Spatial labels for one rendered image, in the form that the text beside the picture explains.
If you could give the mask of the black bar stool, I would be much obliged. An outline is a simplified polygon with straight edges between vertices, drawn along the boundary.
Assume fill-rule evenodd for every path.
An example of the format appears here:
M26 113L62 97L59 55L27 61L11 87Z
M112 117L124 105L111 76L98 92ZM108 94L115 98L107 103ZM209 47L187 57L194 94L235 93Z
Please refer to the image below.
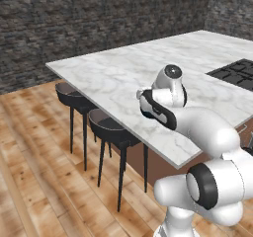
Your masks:
M74 112L83 117L83 162L84 170L87 170L87 115L96 106L66 82L57 83L55 91L58 100L70 108L70 153L73 153Z
M118 210L121 210L123 179L124 172L127 168L127 149L129 147L134 147L136 144L140 143L140 140L100 109L90 111L88 114L88 118L92 131L96 136L101 139L99 175L97 186L100 186L101 184L105 143L108 142L110 144L114 144L118 149L121 150L118 195Z

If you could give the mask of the black hob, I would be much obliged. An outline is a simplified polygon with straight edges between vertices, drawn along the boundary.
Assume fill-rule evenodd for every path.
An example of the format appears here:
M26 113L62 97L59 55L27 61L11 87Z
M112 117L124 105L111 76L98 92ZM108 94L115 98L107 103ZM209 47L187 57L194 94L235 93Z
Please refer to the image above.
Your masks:
M216 70L208 75L221 81L253 92L253 61L240 59Z

